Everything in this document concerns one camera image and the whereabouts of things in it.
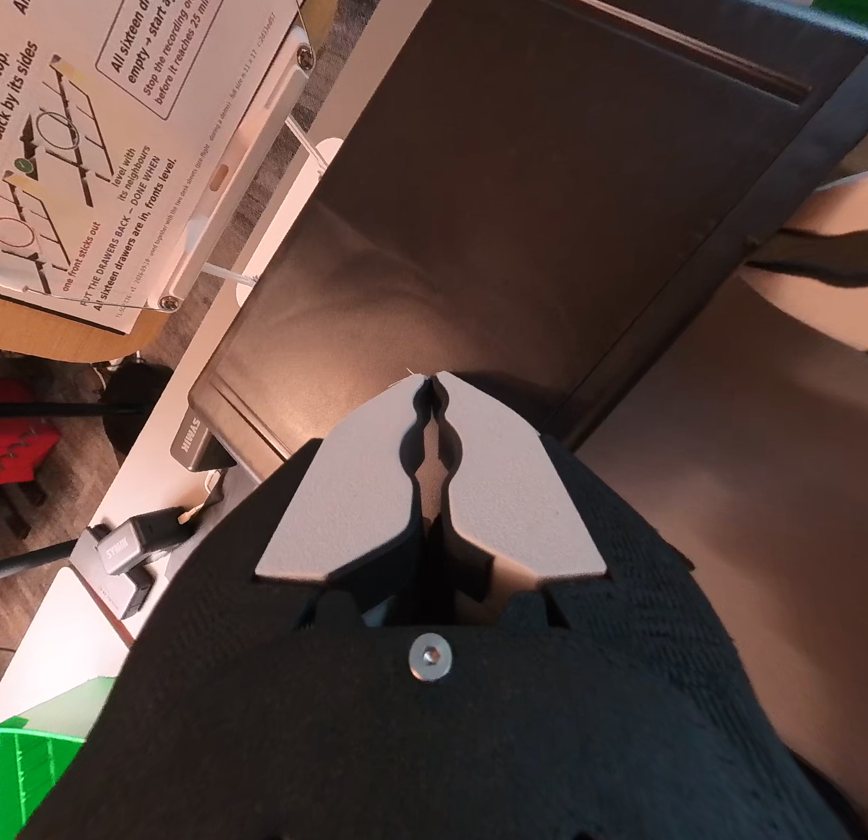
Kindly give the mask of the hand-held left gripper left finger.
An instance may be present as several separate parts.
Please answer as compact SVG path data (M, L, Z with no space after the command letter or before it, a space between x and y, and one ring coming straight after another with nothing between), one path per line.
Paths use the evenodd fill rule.
M255 569L326 584L390 554L421 523L430 379L413 374L343 418L321 442Z

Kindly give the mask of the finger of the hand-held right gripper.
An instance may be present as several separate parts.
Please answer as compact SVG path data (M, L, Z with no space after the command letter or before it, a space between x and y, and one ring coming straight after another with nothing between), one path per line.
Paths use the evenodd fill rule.
M867 173L816 189L749 260L866 260Z
M748 265L740 276L778 310L842 344L867 349L866 286L832 286Z

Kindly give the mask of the black drawer cabinet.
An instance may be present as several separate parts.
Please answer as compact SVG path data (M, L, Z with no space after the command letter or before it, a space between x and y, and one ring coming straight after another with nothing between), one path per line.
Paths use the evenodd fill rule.
M780 0L431 0L189 394L267 477L410 371L579 444L866 136Z

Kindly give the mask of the red crate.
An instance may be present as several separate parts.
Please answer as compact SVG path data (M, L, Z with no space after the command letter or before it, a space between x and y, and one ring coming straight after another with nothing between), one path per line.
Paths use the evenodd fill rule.
M37 473L61 440L57 427L45 418L1 419L1 485L16 485L34 506L46 495Z

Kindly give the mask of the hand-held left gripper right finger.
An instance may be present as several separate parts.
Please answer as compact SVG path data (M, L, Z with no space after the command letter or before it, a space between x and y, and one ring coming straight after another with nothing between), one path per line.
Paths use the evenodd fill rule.
M443 454L446 559L462 593L515 593L600 577L601 552L540 434L450 372L433 379Z

